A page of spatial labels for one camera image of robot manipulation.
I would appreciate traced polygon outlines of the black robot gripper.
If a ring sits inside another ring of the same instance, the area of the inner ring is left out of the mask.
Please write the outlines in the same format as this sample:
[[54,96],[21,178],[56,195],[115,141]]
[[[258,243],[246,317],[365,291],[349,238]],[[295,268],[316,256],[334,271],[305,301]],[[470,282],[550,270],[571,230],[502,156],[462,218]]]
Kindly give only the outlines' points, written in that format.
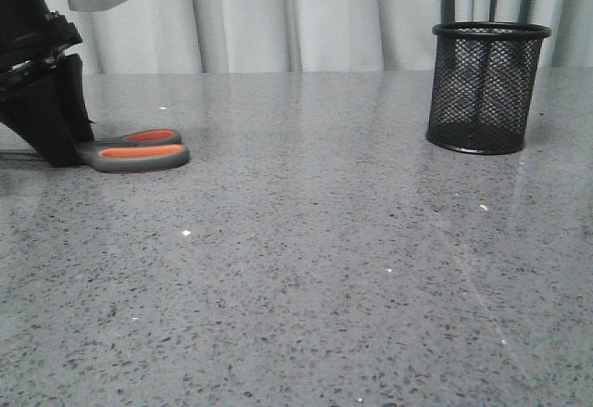
[[[1,73],[47,61],[82,42],[75,24],[45,0],[1,0]],[[23,70],[1,81],[1,122],[50,165],[59,154],[74,159],[75,142],[95,140],[82,89],[82,59],[61,58],[57,66]]]

